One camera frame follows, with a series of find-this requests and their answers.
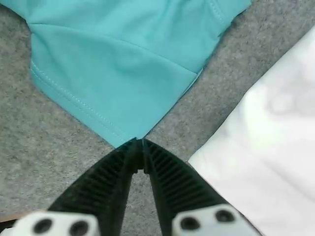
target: screw hole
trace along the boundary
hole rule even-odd
[[[53,221],[51,219],[40,220],[34,226],[33,231],[34,231],[35,234],[45,233],[45,232],[49,231],[49,229],[51,228],[52,224],[53,224]]]
[[[183,230],[197,230],[200,228],[199,222],[193,217],[186,217],[181,221]]]
[[[85,221],[78,221],[74,223],[70,228],[71,236],[83,236],[87,233],[89,225]]]
[[[227,211],[227,210],[219,210],[216,213],[216,219],[217,221],[222,222],[222,223],[229,223],[229,222],[235,221],[234,215],[230,211]]]

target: gray carpet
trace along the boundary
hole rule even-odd
[[[202,78],[148,138],[188,160],[313,24],[314,0],[254,0],[227,31]],[[0,6],[0,217],[48,207],[112,150],[32,85],[30,53],[25,22]],[[143,174],[133,178],[122,235],[160,235]]]

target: white cloth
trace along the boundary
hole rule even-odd
[[[315,27],[189,160],[266,236],[315,236]]]

